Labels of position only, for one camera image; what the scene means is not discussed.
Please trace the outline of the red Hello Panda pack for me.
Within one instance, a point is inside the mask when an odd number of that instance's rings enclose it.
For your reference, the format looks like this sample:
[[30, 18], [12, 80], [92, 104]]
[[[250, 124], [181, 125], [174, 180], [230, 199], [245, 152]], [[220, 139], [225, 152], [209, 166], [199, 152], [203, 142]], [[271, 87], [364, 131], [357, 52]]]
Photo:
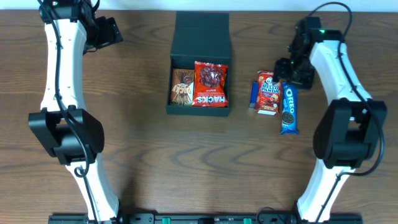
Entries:
[[260, 70], [257, 73], [259, 84], [255, 111], [258, 114], [276, 115], [279, 113], [281, 84], [275, 82], [274, 72]]

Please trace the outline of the small blue stick pack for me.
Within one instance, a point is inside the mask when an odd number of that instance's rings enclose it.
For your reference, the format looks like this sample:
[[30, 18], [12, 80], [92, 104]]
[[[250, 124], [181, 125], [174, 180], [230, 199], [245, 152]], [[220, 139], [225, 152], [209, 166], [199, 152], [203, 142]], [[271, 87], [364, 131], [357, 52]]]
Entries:
[[251, 86], [251, 94], [249, 100], [249, 108], [254, 109], [257, 102], [258, 82], [253, 82]]

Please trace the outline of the blue cookie pack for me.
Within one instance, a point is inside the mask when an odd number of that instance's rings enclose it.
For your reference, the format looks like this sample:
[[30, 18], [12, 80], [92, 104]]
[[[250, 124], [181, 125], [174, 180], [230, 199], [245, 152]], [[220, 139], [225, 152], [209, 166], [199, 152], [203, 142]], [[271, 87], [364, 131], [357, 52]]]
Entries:
[[282, 84], [282, 125], [281, 134], [299, 134], [297, 129], [298, 91], [287, 82]]

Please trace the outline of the red Hacks candy bag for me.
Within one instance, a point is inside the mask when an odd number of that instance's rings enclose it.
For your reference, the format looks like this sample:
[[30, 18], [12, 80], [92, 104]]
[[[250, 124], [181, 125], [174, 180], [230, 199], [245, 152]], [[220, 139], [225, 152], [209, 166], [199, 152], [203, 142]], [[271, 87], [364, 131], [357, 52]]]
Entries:
[[224, 84], [228, 66], [195, 61], [195, 81], [192, 106], [225, 108], [228, 100]]

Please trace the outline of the brown Pocky box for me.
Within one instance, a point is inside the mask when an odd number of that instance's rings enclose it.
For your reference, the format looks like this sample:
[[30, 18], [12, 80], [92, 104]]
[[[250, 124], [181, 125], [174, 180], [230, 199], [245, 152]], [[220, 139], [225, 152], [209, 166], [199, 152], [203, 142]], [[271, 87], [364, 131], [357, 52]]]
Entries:
[[173, 69], [170, 104], [174, 106], [191, 106], [194, 94], [194, 81], [194, 70]]

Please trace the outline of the black box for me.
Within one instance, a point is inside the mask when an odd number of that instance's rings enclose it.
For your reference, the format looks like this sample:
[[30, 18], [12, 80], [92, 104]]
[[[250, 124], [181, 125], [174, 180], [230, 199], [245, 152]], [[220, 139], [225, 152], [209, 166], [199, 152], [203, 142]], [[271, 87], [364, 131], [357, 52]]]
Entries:
[[193, 70], [195, 61], [228, 66], [224, 92], [226, 99], [230, 100], [231, 58], [227, 12], [178, 11], [170, 51], [169, 85], [165, 106], [167, 114], [227, 117], [230, 106], [201, 108], [171, 105], [170, 101], [173, 71], [175, 69]]

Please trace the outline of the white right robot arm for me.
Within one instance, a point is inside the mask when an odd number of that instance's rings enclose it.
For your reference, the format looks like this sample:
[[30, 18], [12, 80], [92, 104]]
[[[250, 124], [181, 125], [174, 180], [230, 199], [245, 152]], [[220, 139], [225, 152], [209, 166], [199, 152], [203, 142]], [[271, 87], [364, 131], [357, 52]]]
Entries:
[[315, 168], [291, 222], [359, 223], [360, 217], [330, 210], [348, 177], [369, 175], [380, 164], [387, 106], [373, 100], [358, 80], [344, 33], [322, 28], [319, 17], [298, 21], [289, 52], [289, 58], [276, 61], [274, 80], [310, 89], [318, 75], [328, 101], [313, 137]]

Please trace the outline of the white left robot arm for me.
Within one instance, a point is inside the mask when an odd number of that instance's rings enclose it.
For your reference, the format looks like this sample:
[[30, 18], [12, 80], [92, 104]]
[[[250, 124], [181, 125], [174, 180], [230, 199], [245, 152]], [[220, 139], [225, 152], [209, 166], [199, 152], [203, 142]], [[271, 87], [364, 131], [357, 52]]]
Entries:
[[96, 17], [91, 1], [39, 0], [47, 37], [47, 81], [30, 130], [76, 180], [88, 212], [51, 215], [49, 223], [123, 223], [126, 218], [104, 169], [103, 126], [86, 110], [83, 56], [122, 41], [114, 18]]

